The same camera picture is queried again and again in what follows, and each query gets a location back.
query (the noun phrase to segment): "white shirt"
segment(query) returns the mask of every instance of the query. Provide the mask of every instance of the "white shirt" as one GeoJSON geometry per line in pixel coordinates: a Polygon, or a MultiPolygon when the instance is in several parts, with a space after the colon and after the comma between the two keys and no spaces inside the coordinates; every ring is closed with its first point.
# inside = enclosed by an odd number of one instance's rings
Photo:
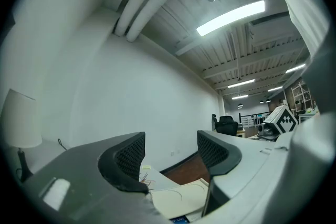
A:
{"type": "Polygon", "coordinates": [[[307,48],[313,56],[331,25],[331,17],[323,0],[285,0],[289,15],[298,28],[307,48]]]}

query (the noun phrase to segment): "fluorescent light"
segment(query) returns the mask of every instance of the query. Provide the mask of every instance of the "fluorescent light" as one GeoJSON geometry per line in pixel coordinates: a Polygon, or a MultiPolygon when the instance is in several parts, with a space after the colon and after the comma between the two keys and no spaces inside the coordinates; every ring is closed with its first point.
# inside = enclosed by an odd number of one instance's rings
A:
{"type": "Polygon", "coordinates": [[[200,34],[200,36],[205,36],[206,34],[209,34],[210,32],[219,29],[225,25],[228,25],[230,23],[233,23],[237,20],[243,19],[245,17],[261,13],[265,11],[265,1],[258,1],[255,3],[251,3],[248,5],[245,5],[243,7],[231,10],[228,13],[225,13],[223,15],[220,15],[219,17],[211,20],[210,22],[207,22],[206,24],[200,26],[197,29],[197,32],[200,34]]]}
{"type": "Polygon", "coordinates": [[[297,67],[288,69],[288,70],[286,71],[286,73],[291,73],[291,72],[293,72],[293,71],[295,71],[295,70],[298,70],[298,69],[300,69],[300,68],[304,68],[305,66],[306,66],[306,64],[304,63],[304,64],[302,64],[302,65],[300,65],[300,66],[297,66],[297,67]]]}
{"type": "Polygon", "coordinates": [[[255,82],[255,79],[251,79],[251,80],[248,80],[248,81],[245,81],[245,82],[233,84],[233,85],[228,86],[228,88],[233,88],[233,87],[237,87],[237,86],[240,86],[240,85],[245,85],[245,84],[249,84],[249,83],[253,83],[253,82],[255,82]]]}
{"type": "Polygon", "coordinates": [[[232,100],[246,98],[246,97],[248,97],[248,95],[236,96],[236,97],[232,97],[232,100]]]}
{"type": "Polygon", "coordinates": [[[274,88],[274,89],[270,89],[270,90],[268,90],[268,91],[269,91],[269,92],[273,92],[273,91],[280,90],[280,89],[282,89],[282,86],[281,86],[281,87],[274,88]]]}

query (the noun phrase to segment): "lamp stand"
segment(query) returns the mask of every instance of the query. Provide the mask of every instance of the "lamp stand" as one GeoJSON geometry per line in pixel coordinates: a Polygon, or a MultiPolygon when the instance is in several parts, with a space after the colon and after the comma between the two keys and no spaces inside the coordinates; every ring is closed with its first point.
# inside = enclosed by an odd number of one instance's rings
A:
{"type": "Polygon", "coordinates": [[[21,148],[19,148],[19,150],[17,152],[17,155],[19,156],[19,160],[20,160],[20,164],[21,164],[21,168],[22,168],[21,182],[23,183],[33,174],[28,168],[25,153],[21,150],[21,148]]]}

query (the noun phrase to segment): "brown floor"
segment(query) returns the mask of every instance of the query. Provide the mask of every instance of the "brown floor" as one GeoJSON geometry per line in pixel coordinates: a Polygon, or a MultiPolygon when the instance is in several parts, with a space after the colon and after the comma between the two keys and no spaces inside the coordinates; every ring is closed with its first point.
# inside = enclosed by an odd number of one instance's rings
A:
{"type": "MultiPolygon", "coordinates": [[[[258,129],[254,127],[245,128],[245,131],[245,139],[258,133],[258,129]]],[[[199,180],[200,178],[203,178],[208,183],[210,183],[209,173],[199,154],[195,155],[177,168],[165,173],[164,176],[168,177],[170,180],[178,183],[179,185],[188,184],[195,180],[199,180]]]]}

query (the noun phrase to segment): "white lampshade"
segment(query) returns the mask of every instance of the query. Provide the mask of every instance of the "white lampshade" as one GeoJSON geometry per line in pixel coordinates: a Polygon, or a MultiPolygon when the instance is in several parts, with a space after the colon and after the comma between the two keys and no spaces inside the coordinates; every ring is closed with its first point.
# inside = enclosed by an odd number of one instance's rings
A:
{"type": "Polygon", "coordinates": [[[9,90],[1,113],[5,142],[14,147],[35,147],[42,143],[38,128],[36,101],[9,90]]]}

